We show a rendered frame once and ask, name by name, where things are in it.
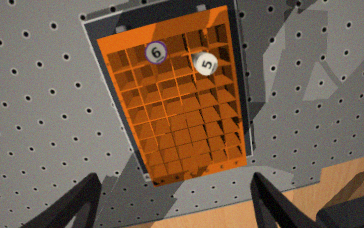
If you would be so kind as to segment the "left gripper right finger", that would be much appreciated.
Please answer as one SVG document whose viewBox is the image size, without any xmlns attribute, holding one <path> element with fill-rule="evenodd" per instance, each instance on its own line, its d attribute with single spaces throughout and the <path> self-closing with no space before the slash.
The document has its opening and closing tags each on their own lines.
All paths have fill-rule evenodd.
<svg viewBox="0 0 364 228">
<path fill-rule="evenodd" d="M 280 228 L 323 228 L 299 210 L 260 172 L 254 173 L 250 190 L 258 228 L 278 228 L 277 225 Z"/>
</svg>

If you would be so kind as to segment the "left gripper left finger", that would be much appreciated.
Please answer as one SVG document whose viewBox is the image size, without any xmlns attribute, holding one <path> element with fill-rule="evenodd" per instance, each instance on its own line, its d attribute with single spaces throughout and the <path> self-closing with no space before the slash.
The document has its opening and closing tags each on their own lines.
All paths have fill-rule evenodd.
<svg viewBox="0 0 364 228">
<path fill-rule="evenodd" d="M 90 173 L 38 216 L 20 228 L 65 228 L 76 215 L 71 228 L 93 228 L 102 185 Z"/>
</svg>

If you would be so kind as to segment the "orange tube rack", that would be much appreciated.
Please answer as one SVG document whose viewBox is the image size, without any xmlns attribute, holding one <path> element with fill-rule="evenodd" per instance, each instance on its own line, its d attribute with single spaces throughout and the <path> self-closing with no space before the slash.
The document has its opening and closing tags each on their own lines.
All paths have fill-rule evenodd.
<svg viewBox="0 0 364 228">
<path fill-rule="evenodd" d="M 152 41 L 166 42 L 161 64 L 145 58 Z M 97 42 L 154 187 L 247 165 L 227 5 Z M 193 66 L 200 51 L 215 74 Z"/>
</svg>

